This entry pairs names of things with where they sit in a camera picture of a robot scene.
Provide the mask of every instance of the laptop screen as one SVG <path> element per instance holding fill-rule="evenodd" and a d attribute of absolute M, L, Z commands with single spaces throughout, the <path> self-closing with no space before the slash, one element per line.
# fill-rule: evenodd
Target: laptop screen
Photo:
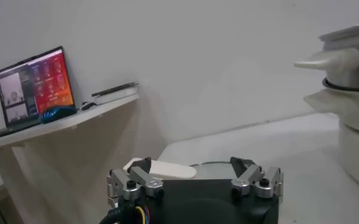
<path fill-rule="evenodd" d="M 0 98 L 8 127 L 38 119 L 50 107 L 74 106 L 63 48 L 0 70 Z"/>

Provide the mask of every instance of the white wall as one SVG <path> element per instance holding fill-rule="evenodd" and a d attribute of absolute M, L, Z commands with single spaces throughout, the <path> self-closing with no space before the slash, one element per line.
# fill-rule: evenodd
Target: white wall
<path fill-rule="evenodd" d="M 357 23 L 359 0 L 0 0 L 0 68 L 63 45 L 79 103 L 140 79 L 136 151 L 157 154 L 308 112 L 324 75 L 293 61 Z"/>

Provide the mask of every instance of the white bowl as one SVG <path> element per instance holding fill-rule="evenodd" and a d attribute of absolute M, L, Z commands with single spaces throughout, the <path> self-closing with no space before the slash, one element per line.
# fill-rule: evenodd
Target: white bowl
<path fill-rule="evenodd" d="M 359 182 L 359 131 L 340 122 L 339 147 L 346 172 Z"/>

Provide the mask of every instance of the black bolt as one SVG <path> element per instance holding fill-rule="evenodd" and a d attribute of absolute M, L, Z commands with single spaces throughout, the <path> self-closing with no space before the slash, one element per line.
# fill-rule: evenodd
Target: black bolt
<path fill-rule="evenodd" d="M 241 198 L 241 192 L 237 188 L 232 188 L 231 194 L 232 194 L 232 198 L 235 200 L 238 200 Z"/>
<path fill-rule="evenodd" d="M 269 180 L 265 179 L 265 178 L 262 178 L 262 180 L 259 181 L 259 185 L 261 187 L 268 187 L 269 186 Z"/>
<path fill-rule="evenodd" d="M 136 188 L 136 181 L 134 180 L 129 180 L 128 182 L 126 182 L 126 188 L 128 189 L 133 189 L 133 188 Z"/>

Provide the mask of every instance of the gray floor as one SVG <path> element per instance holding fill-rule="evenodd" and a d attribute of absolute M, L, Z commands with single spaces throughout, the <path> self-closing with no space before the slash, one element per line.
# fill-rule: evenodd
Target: gray floor
<path fill-rule="evenodd" d="M 21 218 L 15 210 L 14 204 L 9 197 L 0 201 L 0 208 L 8 224 L 22 224 Z"/>

